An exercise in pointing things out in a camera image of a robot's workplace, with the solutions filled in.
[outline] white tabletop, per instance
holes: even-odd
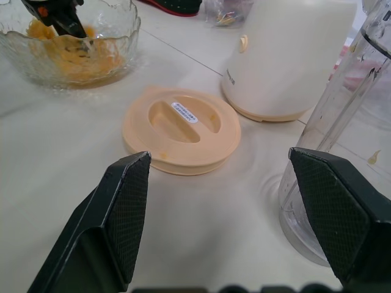
[[[202,15],[136,5],[142,30],[134,70],[116,83],[45,89],[0,59],[1,292],[28,290],[74,208],[108,165],[128,155],[123,116],[147,85],[222,96],[220,74],[239,32],[210,28]],[[151,169],[132,288],[339,286],[330,268],[296,252],[279,225],[278,183],[305,124],[240,122],[241,143],[219,170],[182,177]]]

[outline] clear plastic container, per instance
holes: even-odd
[[[298,147],[344,157],[391,198],[391,0],[368,18],[327,85]],[[304,256],[327,266],[311,229],[291,164],[279,187],[280,223]]]

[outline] plastic lid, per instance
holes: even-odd
[[[149,87],[129,107],[122,134],[130,152],[151,152],[154,168],[199,175],[225,162],[241,130],[236,112],[218,97]]]

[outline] clear glass bowl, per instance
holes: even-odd
[[[20,0],[0,4],[0,52],[24,76],[41,84],[90,84],[129,69],[141,24],[132,1],[109,5],[88,0],[77,7],[77,14],[83,26],[94,29],[94,38],[63,35],[39,40],[26,35],[33,16]]]

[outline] orange food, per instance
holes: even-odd
[[[88,82],[110,74],[123,67],[124,58],[120,55],[115,40],[92,39],[95,30],[84,26],[91,39],[80,40],[70,35],[56,36],[52,27],[46,27],[39,20],[32,20],[27,36],[43,42],[43,48],[36,43],[30,44],[33,55],[42,62],[53,61],[60,73],[71,82]]]

